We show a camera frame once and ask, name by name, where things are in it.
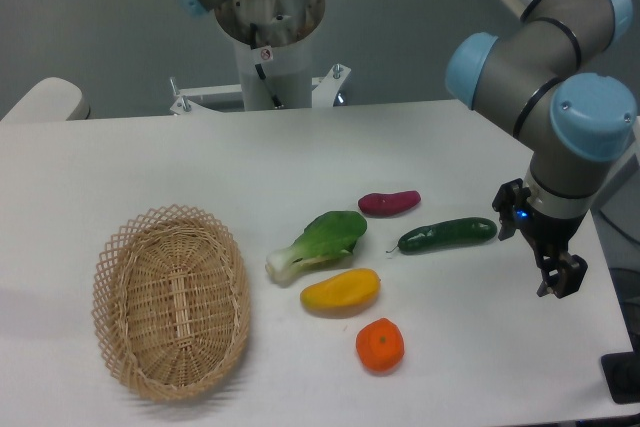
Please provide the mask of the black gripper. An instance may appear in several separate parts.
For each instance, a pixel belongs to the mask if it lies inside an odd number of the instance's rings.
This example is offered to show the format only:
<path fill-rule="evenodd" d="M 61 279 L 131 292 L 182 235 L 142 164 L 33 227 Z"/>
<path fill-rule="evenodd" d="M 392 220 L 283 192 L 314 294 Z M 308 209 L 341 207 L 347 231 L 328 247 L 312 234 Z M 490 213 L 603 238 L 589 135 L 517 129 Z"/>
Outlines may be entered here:
<path fill-rule="evenodd" d="M 520 230 L 530 244 L 542 281 L 537 296 L 553 294 L 564 298 L 576 293 L 586 274 L 586 261 L 569 253 L 569 241 L 580 227 L 584 215 L 562 219 L 547 216 L 527 206 L 531 192 L 520 178 L 502 184 L 492 202 L 499 214 L 500 241 Z"/>

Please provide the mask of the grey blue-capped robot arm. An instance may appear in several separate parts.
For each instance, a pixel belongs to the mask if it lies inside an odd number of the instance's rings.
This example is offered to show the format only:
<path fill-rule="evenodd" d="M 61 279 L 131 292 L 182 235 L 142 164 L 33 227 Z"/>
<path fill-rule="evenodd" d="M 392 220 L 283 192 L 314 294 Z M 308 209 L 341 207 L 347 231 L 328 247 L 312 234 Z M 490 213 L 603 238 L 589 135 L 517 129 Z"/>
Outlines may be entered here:
<path fill-rule="evenodd" d="M 178 0 L 193 15 L 213 13 L 234 42 L 248 110 L 330 107 L 348 69 L 319 83 L 307 40 L 324 0 Z M 493 201 L 501 238 L 521 233 L 542 282 L 539 294 L 575 293 L 586 262 L 569 242 L 625 152 L 637 118 L 633 94 L 584 64 L 629 28 L 631 0 L 502 0 L 520 19 L 513 37 L 468 37 L 446 69 L 447 90 L 531 149 L 526 175 Z"/>

